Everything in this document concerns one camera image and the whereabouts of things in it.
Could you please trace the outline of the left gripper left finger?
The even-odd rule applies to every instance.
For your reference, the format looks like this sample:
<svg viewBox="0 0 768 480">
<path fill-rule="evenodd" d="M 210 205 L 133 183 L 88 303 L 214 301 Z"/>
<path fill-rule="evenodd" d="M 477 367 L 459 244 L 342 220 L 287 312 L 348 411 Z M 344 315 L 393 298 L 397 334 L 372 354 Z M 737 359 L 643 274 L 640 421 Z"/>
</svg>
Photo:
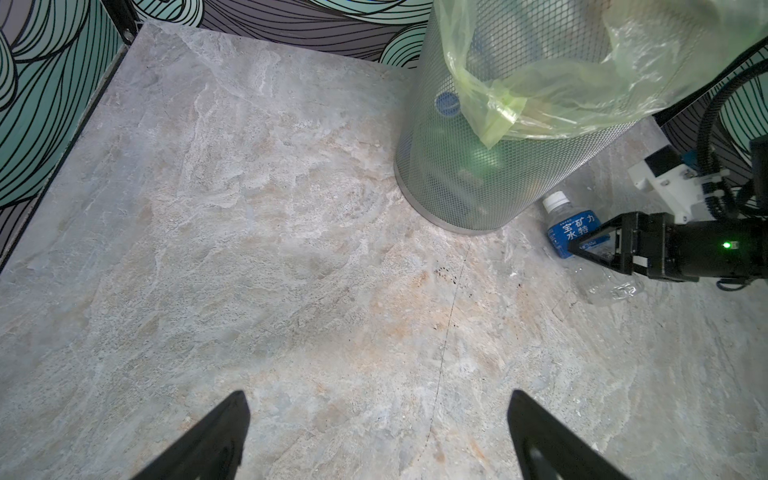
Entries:
<svg viewBox="0 0 768 480">
<path fill-rule="evenodd" d="M 246 395 L 228 395 L 134 479 L 234 479 L 250 425 Z"/>
</svg>

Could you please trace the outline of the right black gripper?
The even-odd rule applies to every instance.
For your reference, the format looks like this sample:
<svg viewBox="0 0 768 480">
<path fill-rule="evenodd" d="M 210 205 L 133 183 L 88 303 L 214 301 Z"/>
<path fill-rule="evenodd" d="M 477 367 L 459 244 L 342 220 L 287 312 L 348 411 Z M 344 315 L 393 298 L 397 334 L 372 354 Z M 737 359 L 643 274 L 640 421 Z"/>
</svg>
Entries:
<svg viewBox="0 0 768 480">
<path fill-rule="evenodd" d="M 739 219 L 676 224 L 668 213 L 631 212 L 570 240 L 568 251 L 613 272 L 653 280 L 715 278 L 724 284 L 749 284 L 767 278 L 767 222 Z"/>
</svg>

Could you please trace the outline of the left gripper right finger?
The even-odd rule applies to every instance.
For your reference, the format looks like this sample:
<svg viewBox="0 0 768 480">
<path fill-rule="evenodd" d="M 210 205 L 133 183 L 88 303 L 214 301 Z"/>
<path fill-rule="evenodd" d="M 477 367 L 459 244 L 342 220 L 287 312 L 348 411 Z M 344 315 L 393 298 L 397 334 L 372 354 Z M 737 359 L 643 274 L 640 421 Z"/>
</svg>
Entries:
<svg viewBox="0 0 768 480">
<path fill-rule="evenodd" d="M 526 480 L 629 479 L 523 390 L 511 395 L 507 423 Z"/>
</svg>

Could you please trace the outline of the blue label bottle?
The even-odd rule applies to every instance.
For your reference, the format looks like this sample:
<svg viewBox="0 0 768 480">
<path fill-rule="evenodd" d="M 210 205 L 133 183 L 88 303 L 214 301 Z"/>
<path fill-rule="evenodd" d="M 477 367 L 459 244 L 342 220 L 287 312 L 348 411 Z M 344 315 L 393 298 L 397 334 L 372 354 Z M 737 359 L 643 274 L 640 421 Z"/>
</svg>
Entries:
<svg viewBox="0 0 768 480">
<path fill-rule="evenodd" d="M 547 237 L 579 297 L 595 306 L 609 306 L 636 297 L 644 291 L 638 276 L 624 275 L 572 255 L 570 241 L 597 230 L 602 222 L 592 209 L 575 206 L 562 191 L 542 200 L 548 218 Z"/>
</svg>

